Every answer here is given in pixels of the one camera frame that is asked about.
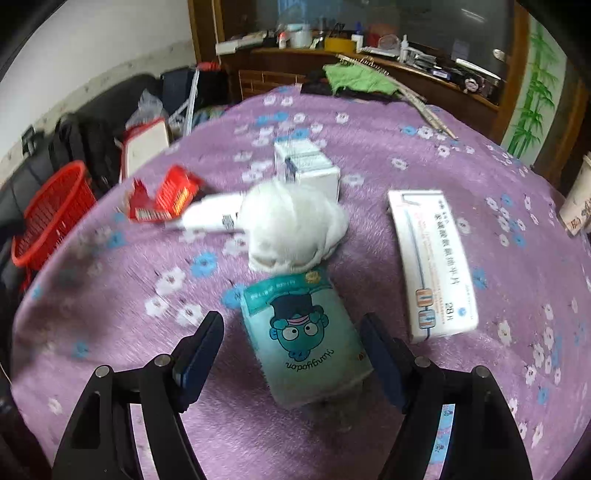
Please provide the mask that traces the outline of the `long white medicine box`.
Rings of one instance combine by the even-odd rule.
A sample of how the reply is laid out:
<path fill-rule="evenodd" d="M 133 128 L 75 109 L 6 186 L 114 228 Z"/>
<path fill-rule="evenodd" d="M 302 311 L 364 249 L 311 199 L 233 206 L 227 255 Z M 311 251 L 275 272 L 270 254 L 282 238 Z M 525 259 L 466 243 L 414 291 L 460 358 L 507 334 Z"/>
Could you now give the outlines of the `long white medicine box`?
<path fill-rule="evenodd" d="M 439 190 L 391 190 L 413 344 L 472 331 L 479 314 L 467 257 Z"/>

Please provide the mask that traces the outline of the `teal cartoon tissue pack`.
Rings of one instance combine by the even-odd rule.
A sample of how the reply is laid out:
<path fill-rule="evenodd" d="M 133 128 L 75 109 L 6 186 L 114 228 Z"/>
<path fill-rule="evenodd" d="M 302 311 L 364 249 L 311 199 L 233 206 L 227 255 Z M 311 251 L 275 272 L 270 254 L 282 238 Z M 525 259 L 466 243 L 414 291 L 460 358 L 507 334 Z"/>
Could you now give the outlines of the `teal cartoon tissue pack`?
<path fill-rule="evenodd" d="M 283 408 L 339 395 L 373 371 L 325 269 L 252 284 L 240 308 L 270 393 Z"/>

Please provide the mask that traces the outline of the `red torn candy wrapper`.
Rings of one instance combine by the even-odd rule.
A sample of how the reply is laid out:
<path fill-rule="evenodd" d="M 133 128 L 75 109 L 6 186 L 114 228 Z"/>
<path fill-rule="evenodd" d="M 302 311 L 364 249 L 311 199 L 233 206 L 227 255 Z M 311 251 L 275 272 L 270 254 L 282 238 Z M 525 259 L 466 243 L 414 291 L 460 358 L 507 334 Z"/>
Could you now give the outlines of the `red torn candy wrapper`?
<path fill-rule="evenodd" d="M 178 219 L 188 208 L 201 188 L 204 179 L 179 165 L 173 165 L 160 184 L 154 197 L 145 185 L 133 180 L 127 195 L 127 217 L 138 223 L 160 223 Z"/>

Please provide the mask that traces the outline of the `white cloth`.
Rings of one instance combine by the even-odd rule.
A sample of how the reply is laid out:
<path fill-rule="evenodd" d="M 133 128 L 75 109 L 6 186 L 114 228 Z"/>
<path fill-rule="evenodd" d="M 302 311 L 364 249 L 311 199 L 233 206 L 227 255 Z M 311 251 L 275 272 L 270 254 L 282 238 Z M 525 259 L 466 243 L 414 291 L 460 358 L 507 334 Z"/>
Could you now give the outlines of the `white cloth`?
<path fill-rule="evenodd" d="M 206 195 L 165 226 L 243 233 L 249 268 L 280 275 L 307 272 L 329 258 L 348 231 L 349 215 L 314 187 L 273 179 L 246 192 Z"/>

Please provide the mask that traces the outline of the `small white medicine box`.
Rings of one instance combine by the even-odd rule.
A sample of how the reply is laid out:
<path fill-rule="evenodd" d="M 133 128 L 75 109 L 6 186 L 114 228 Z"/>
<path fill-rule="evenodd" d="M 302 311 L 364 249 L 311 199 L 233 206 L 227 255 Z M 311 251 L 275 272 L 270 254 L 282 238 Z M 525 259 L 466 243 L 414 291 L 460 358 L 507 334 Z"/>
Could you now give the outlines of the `small white medicine box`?
<path fill-rule="evenodd" d="M 339 200 L 341 169 L 308 139 L 280 140 L 273 144 L 276 178 L 321 191 L 326 198 Z"/>

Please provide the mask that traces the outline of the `red plastic basket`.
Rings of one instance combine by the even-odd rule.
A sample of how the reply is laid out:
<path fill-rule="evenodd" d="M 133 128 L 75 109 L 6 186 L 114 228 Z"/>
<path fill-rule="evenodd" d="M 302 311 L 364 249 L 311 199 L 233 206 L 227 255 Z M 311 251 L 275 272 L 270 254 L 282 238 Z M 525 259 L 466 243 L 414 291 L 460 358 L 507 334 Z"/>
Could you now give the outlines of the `red plastic basket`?
<path fill-rule="evenodd" d="M 96 199 L 82 161 L 58 170 L 35 194 L 24 212 L 25 231 L 12 240 L 14 265 L 40 271 Z"/>

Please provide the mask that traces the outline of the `purple floral tablecloth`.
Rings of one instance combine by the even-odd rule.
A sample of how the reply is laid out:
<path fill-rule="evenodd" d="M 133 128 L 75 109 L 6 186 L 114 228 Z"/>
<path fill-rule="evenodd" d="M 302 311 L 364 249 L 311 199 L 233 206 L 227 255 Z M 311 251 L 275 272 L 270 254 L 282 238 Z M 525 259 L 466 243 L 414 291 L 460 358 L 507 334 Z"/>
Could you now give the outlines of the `purple floral tablecloth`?
<path fill-rule="evenodd" d="M 94 370 L 143 366 L 192 334 L 212 310 L 225 329 L 204 392 L 183 416 L 211 479 L 373 479 L 401 413 L 367 378 L 345 406 L 284 409 L 271 390 L 310 392 L 335 378 L 329 338 L 376 313 L 393 336 L 409 326 L 407 288 L 388 195 L 438 190 L 461 239 L 478 326 L 416 346 L 443 368 L 488 367 L 508 401 L 537 479 L 590 446 L 590 245 L 557 218 L 561 195 L 514 155 L 449 113 L 433 132 L 411 106 L 358 103 L 280 88 L 246 100 L 137 174 L 156 189 L 174 165 L 216 192 L 273 177 L 273 144 L 314 142 L 341 169 L 349 229 L 335 253 L 291 277 L 253 270 L 242 233 L 181 233 L 131 221 L 130 183 L 112 189 L 45 264 L 15 318 L 12 393 L 54 456 Z"/>

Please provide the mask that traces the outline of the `red rimmed white container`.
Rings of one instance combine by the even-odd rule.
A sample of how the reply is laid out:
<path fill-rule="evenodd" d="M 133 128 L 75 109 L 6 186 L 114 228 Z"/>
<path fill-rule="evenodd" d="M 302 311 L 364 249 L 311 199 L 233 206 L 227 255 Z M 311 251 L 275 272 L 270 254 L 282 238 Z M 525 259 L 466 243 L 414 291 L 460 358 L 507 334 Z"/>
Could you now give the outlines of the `red rimmed white container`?
<path fill-rule="evenodd" d="M 132 127 L 125 132 L 121 150 L 119 181 L 169 147 L 169 130 L 163 117 Z"/>

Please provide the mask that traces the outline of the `black backpack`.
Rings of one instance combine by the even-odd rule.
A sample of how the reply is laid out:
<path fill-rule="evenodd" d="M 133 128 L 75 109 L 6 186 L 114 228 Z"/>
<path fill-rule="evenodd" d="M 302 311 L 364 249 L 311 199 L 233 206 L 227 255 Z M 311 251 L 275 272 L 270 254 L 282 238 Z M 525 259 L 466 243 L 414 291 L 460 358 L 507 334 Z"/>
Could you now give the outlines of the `black backpack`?
<path fill-rule="evenodd" d="M 84 163 L 96 199 L 119 181 L 121 151 L 104 121 L 66 114 L 58 120 L 47 148 L 54 171 L 73 161 Z"/>

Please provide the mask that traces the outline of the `black leather sofa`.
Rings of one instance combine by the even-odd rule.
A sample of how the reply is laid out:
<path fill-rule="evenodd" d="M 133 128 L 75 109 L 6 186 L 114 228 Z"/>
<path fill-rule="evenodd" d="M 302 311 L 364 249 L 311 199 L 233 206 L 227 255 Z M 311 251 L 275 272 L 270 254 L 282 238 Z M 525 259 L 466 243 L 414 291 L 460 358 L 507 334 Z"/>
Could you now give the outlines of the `black leather sofa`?
<path fill-rule="evenodd" d="M 1 186 L 1 296 L 17 296 L 27 274 L 119 181 L 126 121 L 142 93 L 161 94 L 150 74 L 126 79 L 58 119 L 52 133 L 29 130 L 26 158 Z"/>

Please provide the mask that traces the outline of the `clear plastic bag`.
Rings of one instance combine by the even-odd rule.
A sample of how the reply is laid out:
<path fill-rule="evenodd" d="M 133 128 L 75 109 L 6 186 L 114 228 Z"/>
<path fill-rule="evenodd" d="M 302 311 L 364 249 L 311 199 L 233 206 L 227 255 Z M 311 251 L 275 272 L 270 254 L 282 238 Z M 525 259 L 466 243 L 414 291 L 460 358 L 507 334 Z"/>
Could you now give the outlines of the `clear plastic bag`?
<path fill-rule="evenodd" d="M 168 118 L 168 113 L 164 109 L 162 101 L 156 95 L 144 89 L 139 97 L 137 109 L 125 123 L 125 129 L 129 130 L 145 125 L 159 118 Z"/>

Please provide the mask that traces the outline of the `wooden brick counter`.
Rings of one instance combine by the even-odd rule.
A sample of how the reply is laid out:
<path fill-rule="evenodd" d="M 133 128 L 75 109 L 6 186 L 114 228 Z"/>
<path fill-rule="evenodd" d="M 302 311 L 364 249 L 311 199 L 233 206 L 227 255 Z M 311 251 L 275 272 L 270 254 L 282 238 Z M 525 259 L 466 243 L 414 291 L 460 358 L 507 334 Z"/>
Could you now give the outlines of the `wooden brick counter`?
<path fill-rule="evenodd" d="M 466 87 L 439 79 L 398 62 L 344 55 L 322 50 L 252 48 L 221 59 L 230 75 L 235 100 L 269 93 L 288 84 L 322 80 L 339 95 L 349 89 L 384 102 L 399 99 L 423 114 L 428 124 L 452 136 L 460 134 L 447 117 L 450 113 L 469 127 L 499 144 L 500 108 Z"/>

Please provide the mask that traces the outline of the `black garment on table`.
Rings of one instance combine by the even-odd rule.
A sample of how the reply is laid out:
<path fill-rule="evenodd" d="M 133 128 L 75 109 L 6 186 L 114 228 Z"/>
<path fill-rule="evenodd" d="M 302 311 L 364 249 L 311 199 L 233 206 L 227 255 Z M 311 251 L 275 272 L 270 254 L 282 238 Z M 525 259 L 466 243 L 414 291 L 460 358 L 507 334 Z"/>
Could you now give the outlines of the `black garment on table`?
<path fill-rule="evenodd" d="M 384 94 L 353 90 L 349 87 L 332 89 L 327 79 L 304 81 L 301 84 L 301 94 L 342 98 L 348 100 L 374 101 L 390 104 L 399 100 L 396 94 Z"/>

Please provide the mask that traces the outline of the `green cloth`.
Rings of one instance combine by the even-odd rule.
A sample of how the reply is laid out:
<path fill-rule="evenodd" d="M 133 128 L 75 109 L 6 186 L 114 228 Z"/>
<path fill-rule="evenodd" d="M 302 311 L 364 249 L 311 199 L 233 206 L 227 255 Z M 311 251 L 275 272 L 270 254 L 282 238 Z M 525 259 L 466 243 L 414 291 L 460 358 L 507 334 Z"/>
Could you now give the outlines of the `green cloth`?
<path fill-rule="evenodd" d="M 334 90 L 338 87 L 349 87 L 353 90 L 388 95 L 397 92 L 396 87 L 379 73 L 367 71 L 356 65 L 342 63 L 325 65 L 322 70 Z"/>

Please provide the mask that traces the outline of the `rolled paper sticks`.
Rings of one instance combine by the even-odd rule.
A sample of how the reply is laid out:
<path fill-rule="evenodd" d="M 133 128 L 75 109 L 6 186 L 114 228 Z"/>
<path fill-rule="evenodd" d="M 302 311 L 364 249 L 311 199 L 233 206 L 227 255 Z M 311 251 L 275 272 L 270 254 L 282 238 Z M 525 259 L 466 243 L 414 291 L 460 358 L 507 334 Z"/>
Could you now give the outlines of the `rolled paper sticks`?
<path fill-rule="evenodd" d="M 356 59 L 339 53 L 335 54 L 335 57 L 337 57 L 339 59 L 339 62 L 341 63 L 356 65 L 363 69 L 366 69 L 367 71 L 375 71 L 379 73 L 391 84 L 393 84 L 394 87 L 396 87 L 397 91 L 401 93 L 403 98 L 415 107 L 415 109 L 423 116 L 423 118 L 431 127 L 433 127 L 435 130 L 439 132 L 443 132 L 453 140 L 458 139 L 458 136 L 443 122 L 443 120 L 439 116 L 435 114 L 434 111 L 432 111 L 427 106 L 425 101 L 418 93 L 416 93 L 400 81 L 394 79 L 394 77 L 391 76 L 387 70 L 384 70 L 382 67 L 377 66 L 367 58 Z"/>

